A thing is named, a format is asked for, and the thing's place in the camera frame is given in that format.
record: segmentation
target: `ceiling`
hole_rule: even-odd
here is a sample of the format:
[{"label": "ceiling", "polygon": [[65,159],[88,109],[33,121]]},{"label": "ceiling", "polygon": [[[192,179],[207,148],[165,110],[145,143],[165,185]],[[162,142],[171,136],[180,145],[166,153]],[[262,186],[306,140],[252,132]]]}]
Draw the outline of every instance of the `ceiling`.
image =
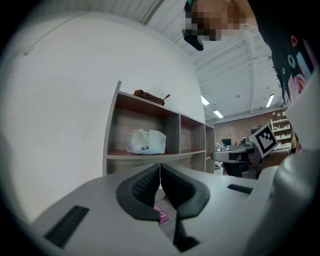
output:
[{"label": "ceiling", "polygon": [[[47,0],[32,12],[32,21],[65,12],[112,13],[146,25],[186,51],[194,64],[201,94],[210,102],[204,106],[207,123],[247,118],[277,110],[283,104],[271,50],[257,28],[245,26],[221,41],[204,41],[197,51],[182,37],[186,0]],[[269,96],[274,99],[266,108]],[[214,111],[220,111],[220,119]]]}]

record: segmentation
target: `shelf compartment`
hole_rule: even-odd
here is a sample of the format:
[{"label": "shelf compartment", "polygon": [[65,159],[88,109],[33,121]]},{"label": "shelf compartment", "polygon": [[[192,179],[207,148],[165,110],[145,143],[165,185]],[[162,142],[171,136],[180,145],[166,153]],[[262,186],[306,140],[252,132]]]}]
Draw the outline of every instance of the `shelf compartment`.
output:
[{"label": "shelf compartment", "polygon": [[286,119],[280,119],[278,121],[272,121],[272,124],[280,124],[280,123],[284,123],[284,122],[289,122],[288,118]]},{"label": "shelf compartment", "polygon": [[209,156],[216,151],[215,129],[208,125],[205,125],[205,149]]},{"label": "shelf compartment", "polygon": [[164,106],[122,91],[119,91],[117,95],[115,107],[158,119],[167,119],[177,115],[176,112]]},{"label": "shelf compartment", "polygon": [[140,112],[115,108],[111,121],[107,155],[112,151],[125,151],[131,131],[155,130],[166,136],[165,153],[178,154],[180,144],[180,116],[157,118]]},{"label": "shelf compartment", "polygon": [[183,122],[181,116],[181,135],[180,135],[180,151],[183,150],[205,150],[205,125],[203,123]]}]

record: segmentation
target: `shelving unit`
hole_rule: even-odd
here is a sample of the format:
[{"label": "shelving unit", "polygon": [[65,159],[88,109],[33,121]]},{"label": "shelving unit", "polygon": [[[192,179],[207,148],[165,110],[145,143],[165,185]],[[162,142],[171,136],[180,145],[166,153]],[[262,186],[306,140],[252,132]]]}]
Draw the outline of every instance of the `shelving unit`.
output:
[{"label": "shelving unit", "polygon": [[275,136],[280,136],[281,134],[284,134],[285,138],[277,138],[277,140],[281,143],[289,143],[291,142],[291,126],[290,127],[285,127],[286,125],[289,125],[289,120],[287,118],[285,119],[280,119],[277,121],[272,121],[270,120],[272,132],[274,133]]},{"label": "shelving unit", "polygon": [[[120,91],[112,98],[103,146],[103,175],[150,163],[174,163],[213,173],[208,154],[215,149],[214,127],[134,95]],[[126,151],[133,130],[156,130],[166,136],[164,154],[132,154]]]}]

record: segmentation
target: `brick wall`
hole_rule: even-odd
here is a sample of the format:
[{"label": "brick wall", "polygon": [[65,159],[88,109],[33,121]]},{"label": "brick wall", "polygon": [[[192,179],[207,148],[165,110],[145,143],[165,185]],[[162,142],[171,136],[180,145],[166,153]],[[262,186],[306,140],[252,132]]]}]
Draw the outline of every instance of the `brick wall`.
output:
[{"label": "brick wall", "polygon": [[282,116],[284,110],[265,113],[261,115],[256,115],[254,117],[249,117],[245,119],[239,119],[229,122],[222,122],[214,124],[215,131],[215,141],[221,143],[222,139],[231,139],[231,145],[235,142],[238,144],[244,137],[249,137],[251,135],[251,129],[257,129],[259,126],[264,126],[266,123],[272,121],[277,121],[280,119],[285,119],[285,116]]}]

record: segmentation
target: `ceiling light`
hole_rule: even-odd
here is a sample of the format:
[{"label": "ceiling light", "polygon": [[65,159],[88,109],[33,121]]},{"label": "ceiling light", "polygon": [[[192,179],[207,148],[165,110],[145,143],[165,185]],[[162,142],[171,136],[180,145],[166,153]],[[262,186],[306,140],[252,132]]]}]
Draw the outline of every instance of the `ceiling light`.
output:
[{"label": "ceiling light", "polygon": [[269,101],[268,101],[267,105],[265,106],[266,108],[268,108],[271,105],[271,102],[273,101],[274,97],[275,97],[274,94],[270,95]]},{"label": "ceiling light", "polygon": [[219,111],[213,111],[219,118],[224,118],[224,116]]},{"label": "ceiling light", "polygon": [[202,100],[202,104],[205,105],[205,106],[210,104],[210,102],[207,101],[207,100],[205,99],[205,97],[203,97],[202,95],[201,95],[201,100]]}]

